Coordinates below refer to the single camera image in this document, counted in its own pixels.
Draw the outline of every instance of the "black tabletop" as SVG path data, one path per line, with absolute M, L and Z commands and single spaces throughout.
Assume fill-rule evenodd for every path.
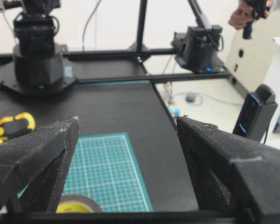
M 73 75 L 79 79 L 145 76 L 145 71 L 136 59 L 104 59 L 70 62 Z
M 0 90 L 0 118 L 30 112 L 37 126 L 78 116 L 81 136 L 127 132 L 155 211 L 197 210 L 182 148 L 149 82 L 76 85 L 50 98 Z

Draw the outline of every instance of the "cable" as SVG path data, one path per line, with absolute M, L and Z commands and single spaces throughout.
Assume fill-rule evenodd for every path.
M 56 28 L 55 33 L 54 33 L 54 36 L 56 36 L 59 32 L 59 29 L 60 29 L 60 22 L 55 16 L 51 16 L 51 18 L 53 18 L 57 23 L 57 28 Z
M 264 140 L 264 142 L 263 142 L 264 145 L 266 144 L 266 140 L 267 140 L 267 135 L 268 135 L 268 133 L 269 133 L 269 129 L 270 129 L 270 126 L 267 127 L 267 130 L 266 130 L 266 136 L 265 136 L 265 140 Z
M 191 106 L 201 106 L 204 102 L 203 97 L 199 94 L 196 94 L 196 96 L 200 99 L 199 103 L 194 104 L 194 103 L 188 102 L 188 104 L 190 104 Z
M 98 48 L 98 12 L 95 13 L 95 23 L 94 23 L 94 49 Z
M 18 20 L 18 18 L 20 17 L 20 15 L 22 15 L 23 12 L 20 12 L 19 14 L 17 14 L 17 16 L 15 17 L 14 20 Z
M 173 55 L 171 55 L 170 58 L 168 59 L 166 65 L 165 65 L 165 67 L 164 67 L 164 69 L 163 69 L 162 75 L 165 74 L 165 72 L 166 72 L 166 70 L 167 70 L 167 68 L 168 68 L 168 66 L 169 66 L 169 64 L 170 64 L 170 62 L 171 62 L 171 60 L 172 60 L 172 58 L 173 58 Z
M 16 40 L 16 38 L 15 38 L 15 36 L 14 36 L 14 31 L 13 31 L 11 25 L 9 24 L 9 21 L 8 21 L 7 18 L 6 18 L 5 11 L 2 12 L 2 15 L 3 15 L 3 18 L 4 18 L 4 20 L 5 20 L 6 24 L 7 24 L 7 26 L 8 26 L 8 28 L 9 28 L 10 32 L 11 32 L 12 35 L 13 35 L 15 44 L 17 44 L 17 40 Z
M 166 72 L 166 70 L 167 70 L 167 68 L 168 68 L 172 58 L 173 58 L 173 55 L 171 55 L 170 58 L 168 59 L 168 61 L 166 62 L 166 65 L 165 65 L 165 67 L 163 69 L 163 72 L 162 72 L 163 75 L 165 74 L 165 72 Z M 170 90 L 167 89 L 166 84 L 163 84 L 163 88 L 166 91 L 166 93 L 168 94 L 168 98 L 170 100 Z
M 99 5 L 101 4 L 102 0 L 99 0 L 98 3 L 96 4 L 95 8 L 93 9 L 91 15 L 89 16 L 86 24 L 85 24 L 85 27 L 84 27 L 84 31 L 83 31 L 83 38 L 82 38 L 82 49 L 83 51 L 85 51 L 85 35 L 86 35 L 86 31 L 87 31 L 87 27 L 88 27 L 88 24 L 90 22 L 90 20 L 93 18 L 94 14 L 96 13 Z
M 222 43 L 222 47 L 221 49 L 219 49 L 219 45 L 216 45 L 214 39 L 212 38 L 212 36 L 210 34 L 208 34 L 208 37 L 210 39 L 211 45 L 213 45 L 213 48 L 218 51 L 218 52 L 222 52 L 224 50 L 224 38 L 222 35 L 220 35 L 220 39 L 221 39 L 221 43 Z
M 178 93 L 178 94 L 174 95 L 173 97 L 177 97 L 177 96 L 181 96 L 181 95 L 186 95 L 188 93 L 193 93 L 193 94 L 196 94 L 197 96 L 198 95 L 206 96 L 206 97 L 208 97 L 208 98 L 210 98 L 210 99 L 212 99 L 214 101 L 217 101 L 219 103 L 222 103 L 222 104 L 228 104 L 228 105 L 233 105 L 233 106 L 243 106 L 242 104 L 227 102 L 227 101 L 215 98 L 215 97 L 213 97 L 213 96 L 211 96 L 209 94 L 203 93 L 203 92 L 181 92 L 181 93 Z
M 175 73 L 175 68 L 176 68 L 177 62 L 175 61 L 173 67 L 172 67 L 172 74 Z M 168 104 L 172 104 L 173 103 L 173 85 L 172 82 L 169 83 L 170 84 L 170 89 L 169 89 L 169 98 L 168 98 Z

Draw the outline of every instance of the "white wall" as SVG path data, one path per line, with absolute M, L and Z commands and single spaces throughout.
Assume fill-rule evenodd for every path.
M 92 11 L 95 0 L 62 0 L 62 8 L 53 15 L 61 22 L 56 37 L 58 43 L 69 43 L 71 47 L 81 47 L 85 21 Z M 98 11 L 98 49 L 126 49 L 135 40 L 139 0 L 103 0 Z M 220 57 L 226 60 L 235 30 L 228 25 L 229 17 L 236 8 L 238 0 L 200 0 L 202 9 L 212 24 L 223 26 L 225 50 Z M 18 9 L 6 12 L 10 22 Z M 148 1 L 145 44 L 149 48 L 169 47 L 174 31 L 186 32 L 187 26 L 194 26 L 195 18 L 186 0 Z M 86 46 L 94 46 L 94 25 L 89 26 Z M 0 14 L 0 53 L 11 52 L 14 41 Z M 168 57 L 159 57 L 157 62 L 150 60 L 148 66 L 160 72 L 160 66 Z

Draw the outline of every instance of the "person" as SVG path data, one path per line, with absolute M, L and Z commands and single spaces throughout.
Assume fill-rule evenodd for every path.
M 272 10 L 280 10 L 280 0 L 268 0 L 267 6 L 272 7 Z M 244 0 L 239 0 L 238 8 L 233 12 L 229 20 L 229 24 L 236 30 L 244 28 L 248 22 L 253 21 L 253 8 L 249 6 Z

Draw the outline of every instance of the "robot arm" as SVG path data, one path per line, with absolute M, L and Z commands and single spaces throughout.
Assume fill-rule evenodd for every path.
M 26 14 L 49 15 L 54 8 L 60 6 L 60 0 L 0 0 L 0 12 L 22 7 Z

